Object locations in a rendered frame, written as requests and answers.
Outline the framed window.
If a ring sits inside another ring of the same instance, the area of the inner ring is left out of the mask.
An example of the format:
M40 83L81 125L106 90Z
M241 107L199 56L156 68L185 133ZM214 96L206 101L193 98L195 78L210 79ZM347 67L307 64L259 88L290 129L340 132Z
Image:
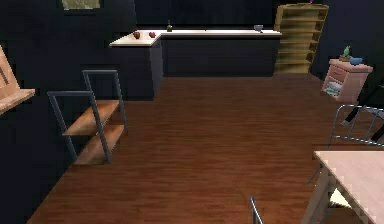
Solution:
M102 6L102 0L61 0L65 10L93 10Z

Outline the yellow wooden tall shelf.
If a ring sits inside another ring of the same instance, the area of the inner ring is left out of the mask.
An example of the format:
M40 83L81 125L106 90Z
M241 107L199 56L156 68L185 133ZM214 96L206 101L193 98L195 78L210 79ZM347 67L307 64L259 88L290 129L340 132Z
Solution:
M316 53L329 7L297 3L277 8L274 29L282 36L276 73L308 73Z

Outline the small green house plant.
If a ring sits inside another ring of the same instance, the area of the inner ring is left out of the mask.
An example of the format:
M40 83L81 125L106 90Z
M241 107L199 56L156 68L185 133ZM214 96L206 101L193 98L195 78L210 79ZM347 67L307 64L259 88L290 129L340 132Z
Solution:
M343 54L339 56L339 60L342 62L349 62L350 58L350 46L346 46L343 50Z

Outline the pink wooden side cabinet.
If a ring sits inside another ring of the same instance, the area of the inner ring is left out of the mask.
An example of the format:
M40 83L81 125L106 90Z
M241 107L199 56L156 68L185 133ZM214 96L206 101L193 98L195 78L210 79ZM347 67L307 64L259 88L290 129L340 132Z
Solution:
M355 103L372 71L373 68L365 64L352 65L339 59L331 59L322 91L338 102Z

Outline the grey frame wooden shelf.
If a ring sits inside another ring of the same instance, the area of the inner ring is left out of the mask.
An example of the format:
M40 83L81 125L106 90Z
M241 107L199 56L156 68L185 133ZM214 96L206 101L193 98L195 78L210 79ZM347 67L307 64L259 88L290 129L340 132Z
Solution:
M75 165L102 165L111 162L113 150L128 124L117 70L83 70L86 90L49 91L47 93L62 135L66 139ZM90 75L109 74L113 77L117 100L97 100L92 90ZM58 97L87 97L90 107L69 127L61 113ZM88 136L90 140L80 153L77 153L72 136Z

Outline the dark kitchen counter white top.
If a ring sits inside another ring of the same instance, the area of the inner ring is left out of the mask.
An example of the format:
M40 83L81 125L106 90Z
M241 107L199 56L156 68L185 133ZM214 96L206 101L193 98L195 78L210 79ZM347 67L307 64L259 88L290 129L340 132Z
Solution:
M135 39L134 32L140 32ZM109 46L130 56L129 98L154 98L164 77L271 77L282 34L274 30L136 30Z

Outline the pale wooden table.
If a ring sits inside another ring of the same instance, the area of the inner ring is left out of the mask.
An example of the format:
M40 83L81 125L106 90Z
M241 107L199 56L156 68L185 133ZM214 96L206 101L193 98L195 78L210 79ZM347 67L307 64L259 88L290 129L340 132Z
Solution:
M384 224L384 151L315 151L320 176L301 224L317 224L335 189L364 224Z

